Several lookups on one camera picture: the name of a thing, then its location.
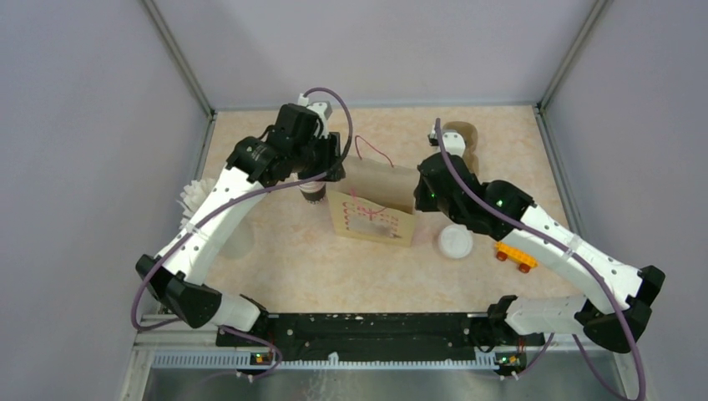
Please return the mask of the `cream Cakes paper bag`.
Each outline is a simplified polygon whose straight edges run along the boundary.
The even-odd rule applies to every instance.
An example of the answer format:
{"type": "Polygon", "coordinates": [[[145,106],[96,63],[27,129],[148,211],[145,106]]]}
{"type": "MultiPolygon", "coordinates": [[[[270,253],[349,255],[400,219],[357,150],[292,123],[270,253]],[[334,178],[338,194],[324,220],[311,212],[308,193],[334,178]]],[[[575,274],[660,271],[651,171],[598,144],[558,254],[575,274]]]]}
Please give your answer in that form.
{"type": "Polygon", "coordinates": [[[417,224],[413,192],[418,172],[394,164],[373,145],[370,149],[383,160],[363,157],[360,142],[368,143],[360,135],[354,137],[355,154],[343,164],[346,178],[326,188],[334,231],[338,236],[410,247],[417,224]]]}

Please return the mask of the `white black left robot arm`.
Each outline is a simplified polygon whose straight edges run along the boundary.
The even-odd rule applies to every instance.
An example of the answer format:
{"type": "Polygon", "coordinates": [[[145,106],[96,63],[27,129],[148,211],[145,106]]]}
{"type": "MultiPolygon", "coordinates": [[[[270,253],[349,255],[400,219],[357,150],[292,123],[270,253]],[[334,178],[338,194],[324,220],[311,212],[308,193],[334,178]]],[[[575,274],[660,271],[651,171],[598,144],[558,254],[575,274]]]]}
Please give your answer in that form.
{"type": "Polygon", "coordinates": [[[192,328],[235,328],[252,346],[265,340],[263,308],[244,296],[226,296],[205,280],[222,247],[267,193],[290,187],[292,175],[301,185],[344,176],[340,135],[327,128],[331,112],[329,102],[307,98],[281,106],[262,136],[235,144],[214,187],[177,236],[155,256],[137,261],[143,288],[180,321],[192,328]]]}

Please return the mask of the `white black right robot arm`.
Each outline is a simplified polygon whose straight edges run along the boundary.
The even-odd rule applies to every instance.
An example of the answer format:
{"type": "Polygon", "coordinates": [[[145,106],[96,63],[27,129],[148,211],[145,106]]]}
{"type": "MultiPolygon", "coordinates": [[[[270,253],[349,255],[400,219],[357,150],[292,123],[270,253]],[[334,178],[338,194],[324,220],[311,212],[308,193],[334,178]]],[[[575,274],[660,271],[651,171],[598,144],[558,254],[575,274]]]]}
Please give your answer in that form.
{"type": "Polygon", "coordinates": [[[527,299],[505,296],[488,309],[501,344],[533,333],[583,334],[614,353],[630,353],[644,333],[665,274],[606,255],[554,220],[515,185],[478,181],[461,157],[436,153],[421,162],[415,207],[442,212],[467,230],[530,255],[581,293],[527,299]]]}

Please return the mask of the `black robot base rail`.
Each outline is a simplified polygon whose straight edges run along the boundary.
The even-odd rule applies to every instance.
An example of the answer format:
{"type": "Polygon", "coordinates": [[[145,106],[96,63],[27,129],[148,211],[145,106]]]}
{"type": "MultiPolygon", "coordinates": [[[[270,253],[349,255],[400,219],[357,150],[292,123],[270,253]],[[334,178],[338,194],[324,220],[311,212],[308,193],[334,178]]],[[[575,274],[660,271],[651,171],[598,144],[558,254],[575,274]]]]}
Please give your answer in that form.
{"type": "Polygon", "coordinates": [[[250,330],[287,362],[472,361],[503,347],[541,346],[543,334],[520,336],[474,312],[272,313],[250,330]]]}

